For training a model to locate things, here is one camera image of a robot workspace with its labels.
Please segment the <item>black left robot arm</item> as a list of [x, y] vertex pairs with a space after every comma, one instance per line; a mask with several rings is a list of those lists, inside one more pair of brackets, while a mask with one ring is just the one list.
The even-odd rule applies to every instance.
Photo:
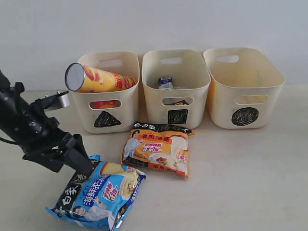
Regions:
[[65, 108], [69, 105], [68, 92], [36, 99], [28, 104], [21, 93], [22, 82], [11, 86], [8, 78], [0, 76], [0, 129], [10, 137], [2, 142], [19, 146], [23, 159], [59, 172], [67, 165], [80, 174], [90, 176], [93, 165], [83, 144], [81, 135], [72, 135], [59, 128], [55, 117], [45, 112]]

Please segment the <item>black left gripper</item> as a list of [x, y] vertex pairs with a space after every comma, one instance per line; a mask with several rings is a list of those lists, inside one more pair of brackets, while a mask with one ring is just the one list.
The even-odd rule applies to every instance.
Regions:
[[59, 172], [64, 164], [89, 177], [93, 165], [84, 148], [80, 134], [72, 135], [59, 128], [55, 117], [48, 117], [43, 108], [43, 99], [31, 104], [21, 97], [24, 85], [14, 87], [14, 103], [17, 115], [24, 125], [20, 128], [25, 136], [18, 136], [16, 143], [24, 152], [23, 159]]

